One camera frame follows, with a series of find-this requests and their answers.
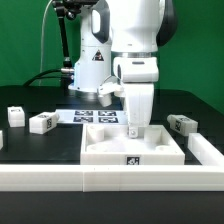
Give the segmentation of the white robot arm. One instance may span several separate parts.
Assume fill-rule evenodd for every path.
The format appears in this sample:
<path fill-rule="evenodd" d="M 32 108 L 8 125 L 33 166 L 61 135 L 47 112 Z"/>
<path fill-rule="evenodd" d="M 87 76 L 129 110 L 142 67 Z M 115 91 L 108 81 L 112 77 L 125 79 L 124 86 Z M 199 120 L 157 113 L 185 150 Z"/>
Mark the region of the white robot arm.
<path fill-rule="evenodd" d="M 173 0 L 75 0 L 81 5 L 81 52 L 69 88 L 112 104 L 124 100 L 131 138 L 149 125 L 158 48 L 177 29 Z"/>

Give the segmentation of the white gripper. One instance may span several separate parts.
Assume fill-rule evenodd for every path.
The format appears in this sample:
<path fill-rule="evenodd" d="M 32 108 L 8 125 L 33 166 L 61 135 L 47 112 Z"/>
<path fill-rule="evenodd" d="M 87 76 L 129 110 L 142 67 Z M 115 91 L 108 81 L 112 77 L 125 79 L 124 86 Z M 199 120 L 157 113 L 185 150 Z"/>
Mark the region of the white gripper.
<path fill-rule="evenodd" d="M 154 83 L 159 78 L 157 58 L 115 57 L 113 72 L 124 88 L 129 137 L 137 138 L 137 127 L 146 127 L 151 120 Z"/>

